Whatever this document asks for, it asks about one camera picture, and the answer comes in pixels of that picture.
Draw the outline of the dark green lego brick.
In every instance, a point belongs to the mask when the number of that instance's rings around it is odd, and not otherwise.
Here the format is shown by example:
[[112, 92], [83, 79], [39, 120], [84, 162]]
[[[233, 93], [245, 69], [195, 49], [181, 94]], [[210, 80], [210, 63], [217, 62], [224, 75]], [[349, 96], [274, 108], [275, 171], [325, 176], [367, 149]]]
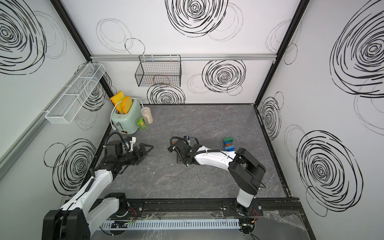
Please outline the dark green lego brick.
[[223, 142], [225, 143], [226, 141], [230, 141], [230, 142], [233, 142], [233, 138], [232, 137], [229, 137], [229, 138], [225, 138], [223, 139]]

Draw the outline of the light blue long lego brick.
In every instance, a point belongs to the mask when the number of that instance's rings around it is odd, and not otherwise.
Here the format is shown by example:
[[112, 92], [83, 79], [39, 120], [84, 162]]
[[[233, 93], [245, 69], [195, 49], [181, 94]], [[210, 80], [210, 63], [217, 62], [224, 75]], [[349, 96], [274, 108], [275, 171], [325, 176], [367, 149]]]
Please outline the light blue long lego brick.
[[235, 150], [235, 146], [234, 145], [230, 145], [230, 146], [226, 146], [225, 147], [225, 151], [227, 152], [232, 152]]

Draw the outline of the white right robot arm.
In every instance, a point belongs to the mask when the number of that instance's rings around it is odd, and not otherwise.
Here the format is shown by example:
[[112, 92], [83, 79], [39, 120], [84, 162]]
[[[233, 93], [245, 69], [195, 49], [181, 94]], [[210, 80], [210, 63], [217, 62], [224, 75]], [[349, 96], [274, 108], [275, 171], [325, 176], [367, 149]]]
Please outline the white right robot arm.
[[212, 166], [228, 171], [237, 185], [239, 193], [237, 203], [242, 208], [249, 208], [259, 189], [266, 186], [262, 182], [266, 173], [265, 166], [249, 151], [239, 148], [226, 152], [207, 148], [200, 144], [190, 145], [185, 139], [170, 141], [169, 152], [176, 152], [185, 166]]

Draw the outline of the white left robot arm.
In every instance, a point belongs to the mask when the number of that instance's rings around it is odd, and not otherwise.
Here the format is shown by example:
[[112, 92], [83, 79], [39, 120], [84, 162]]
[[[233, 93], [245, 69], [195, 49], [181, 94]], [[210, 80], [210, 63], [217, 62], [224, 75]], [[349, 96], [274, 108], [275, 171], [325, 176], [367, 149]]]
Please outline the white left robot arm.
[[91, 170], [87, 183], [58, 210], [49, 211], [43, 220], [43, 240], [89, 240], [112, 215], [125, 216], [129, 204], [124, 193], [110, 193], [101, 203], [96, 201], [103, 190], [127, 167], [141, 163], [153, 145], [140, 143], [134, 138], [104, 144], [101, 162]]

